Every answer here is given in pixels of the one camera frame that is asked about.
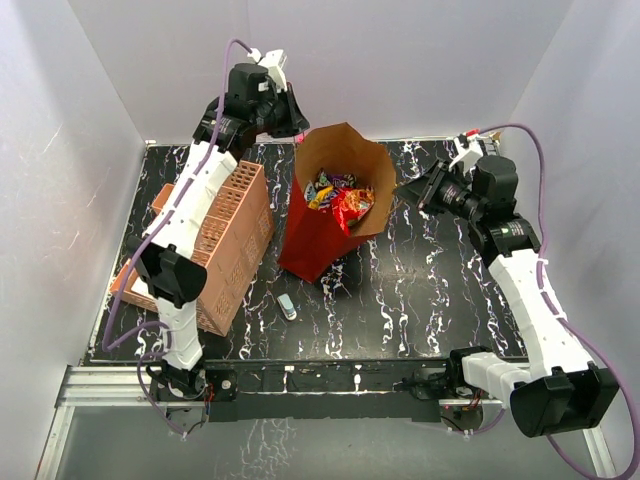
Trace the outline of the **red candy bag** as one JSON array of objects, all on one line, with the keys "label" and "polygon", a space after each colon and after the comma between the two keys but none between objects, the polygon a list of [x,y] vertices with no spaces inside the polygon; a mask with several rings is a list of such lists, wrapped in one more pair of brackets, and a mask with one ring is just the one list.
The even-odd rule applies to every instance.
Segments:
[{"label": "red candy bag", "polygon": [[371,188],[349,188],[332,200],[331,212],[342,232],[349,236],[350,228],[364,217],[374,202]]}]

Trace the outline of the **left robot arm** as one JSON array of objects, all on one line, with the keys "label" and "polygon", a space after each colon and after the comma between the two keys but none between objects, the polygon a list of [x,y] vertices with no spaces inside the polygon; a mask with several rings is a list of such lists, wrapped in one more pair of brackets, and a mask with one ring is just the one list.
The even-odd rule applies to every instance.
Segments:
[{"label": "left robot arm", "polygon": [[294,137],[309,127],[284,73],[283,50],[252,53],[228,73],[222,94],[206,107],[182,173],[160,214],[130,237],[131,264],[146,284],[167,348],[155,380],[186,399],[200,396],[207,376],[197,333],[197,298],[209,279],[192,259],[200,228],[224,182],[257,136]]}]

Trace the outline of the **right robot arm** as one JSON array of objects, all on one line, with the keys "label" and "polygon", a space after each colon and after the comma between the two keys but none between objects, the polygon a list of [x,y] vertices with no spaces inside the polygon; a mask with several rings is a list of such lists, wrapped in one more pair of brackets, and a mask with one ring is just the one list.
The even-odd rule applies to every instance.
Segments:
[{"label": "right robot arm", "polygon": [[619,390],[607,368],[595,364],[547,304],[538,282],[541,243],[515,211],[518,175],[508,158],[480,157],[471,175],[443,162],[397,188],[427,214],[450,213],[467,223],[472,246],[499,285],[524,340],[529,360],[520,369],[488,347],[452,351],[445,381],[455,395],[481,390],[510,409],[520,431],[533,438],[599,425]]}]

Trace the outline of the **red paper bag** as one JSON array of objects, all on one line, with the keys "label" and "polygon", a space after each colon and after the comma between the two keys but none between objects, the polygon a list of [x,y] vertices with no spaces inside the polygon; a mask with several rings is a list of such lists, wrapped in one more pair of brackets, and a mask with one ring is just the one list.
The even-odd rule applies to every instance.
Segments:
[{"label": "red paper bag", "polygon": [[297,147],[279,265],[315,282],[336,259],[381,233],[396,172],[385,147],[340,123]]}]

